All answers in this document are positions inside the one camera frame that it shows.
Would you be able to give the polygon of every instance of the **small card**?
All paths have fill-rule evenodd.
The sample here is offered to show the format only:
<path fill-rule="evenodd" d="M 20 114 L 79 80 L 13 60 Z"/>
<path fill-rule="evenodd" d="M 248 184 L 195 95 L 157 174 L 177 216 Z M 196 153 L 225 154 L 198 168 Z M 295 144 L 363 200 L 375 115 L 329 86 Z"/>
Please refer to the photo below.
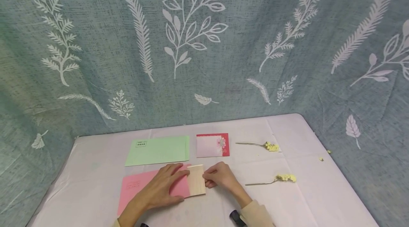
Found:
<path fill-rule="evenodd" d="M 179 169 L 186 170 L 187 166 L 183 165 Z M 124 211 L 126 205 L 132 200 L 135 195 L 140 192 L 159 172 L 159 170 L 145 172 L 137 175 L 125 176 L 122 179 L 121 195 L 119 197 L 119 206 L 118 206 L 118 216 Z M 172 196 L 183 196 L 184 198 L 190 197 L 189 185 L 186 176 L 183 176 L 177 180 L 169 190 L 169 194 Z"/>
<path fill-rule="evenodd" d="M 189 136 L 134 140 L 125 166 L 181 162 L 189 160 Z"/>
<path fill-rule="evenodd" d="M 187 176 L 190 195 L 206 194 L 203 165 L 189 166 L 187 169 L 190 170 L 190 174 Z"/>
<path fill-rule="evenodd" d="M 196 157 L 226 156 L 230 156 L 228 133 L 196 135 Z"/>

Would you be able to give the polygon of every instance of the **green paper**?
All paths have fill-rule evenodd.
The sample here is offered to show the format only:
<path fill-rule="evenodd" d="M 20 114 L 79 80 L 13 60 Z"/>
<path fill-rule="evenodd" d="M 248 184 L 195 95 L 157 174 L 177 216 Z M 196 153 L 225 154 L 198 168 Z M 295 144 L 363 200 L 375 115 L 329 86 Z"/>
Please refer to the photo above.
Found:
<path fill-rule="evenodd" d="M 125 166 L 189 160 L 189 136 L 133 140 Z"/>

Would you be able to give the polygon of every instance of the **pink paper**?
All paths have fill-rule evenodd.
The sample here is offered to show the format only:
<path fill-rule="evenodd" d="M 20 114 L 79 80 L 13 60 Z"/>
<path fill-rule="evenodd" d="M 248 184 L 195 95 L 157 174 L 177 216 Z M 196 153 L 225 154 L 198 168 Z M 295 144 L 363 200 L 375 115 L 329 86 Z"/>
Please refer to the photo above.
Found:
<path fill-rule="evenodd" d="M 183 165 L 179 170 L 186 170 L 187 165 Z M 145 172 L 137 175 L 125 176 L 122 179 L 121 195 L 119 197 L 118 216 L 124 211 L 126 205 L 132 198 L 140 192 L 159 172 L 159 170 Z M 183 176 L 177 180 L 169 190 L 171 196 L 190 197 L 187 177 Z"/>
<path fill-rule="evenodd" d="M 228 133 L 196 135 L 196 157 L 226 156 L 230 156 Z"/>

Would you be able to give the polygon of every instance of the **white tablecloth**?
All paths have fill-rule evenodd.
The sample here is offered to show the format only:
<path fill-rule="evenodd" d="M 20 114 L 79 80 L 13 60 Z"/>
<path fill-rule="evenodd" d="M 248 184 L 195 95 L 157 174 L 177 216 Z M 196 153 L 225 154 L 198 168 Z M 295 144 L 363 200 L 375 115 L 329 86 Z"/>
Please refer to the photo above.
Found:
<path fill-rule="evenodd" d="M 196 158 L 196 134 L 206 133 L 229 133 L 231 156 Z M 246 187 L 253 199 L 266 205 L 277 227 L 378 226 L 299 114 L 80 137 L 29 226 L 110 226 L 122 178 L 164 165 L 124 167 L 132 140 L 181 135 L 190 136 L 186 163 L 207 168 L 224 161 L 243 184 L 270 182 L 278 173 L 296 175 L 296 183 Z M 235 144 L 246 141 L 278 143 L 282 152 Z M 229 214 L 237 208 L 223 190 L 208 189 L 207 195 L 151 212 L 142 221 L 150 227 L 233 227 Z"/>

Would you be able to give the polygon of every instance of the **sleeve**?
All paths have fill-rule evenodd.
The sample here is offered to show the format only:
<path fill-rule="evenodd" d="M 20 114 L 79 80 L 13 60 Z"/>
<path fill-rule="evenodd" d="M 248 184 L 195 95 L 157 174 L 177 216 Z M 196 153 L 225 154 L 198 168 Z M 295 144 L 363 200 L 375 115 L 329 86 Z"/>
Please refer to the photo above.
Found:
<path fill-rule="evenodd" d="M 241 219 L 248 227 L 274 227 L 271 216 L 264 205 L 259 205 L 256 200 L 241 210 Z"/>
<path fill-rule="evenodd" d="M 114 224 L 112 225 L 112 227 L 121 227 L 121 225 L 119 225 L 118 219 L 115 220 Z"/>

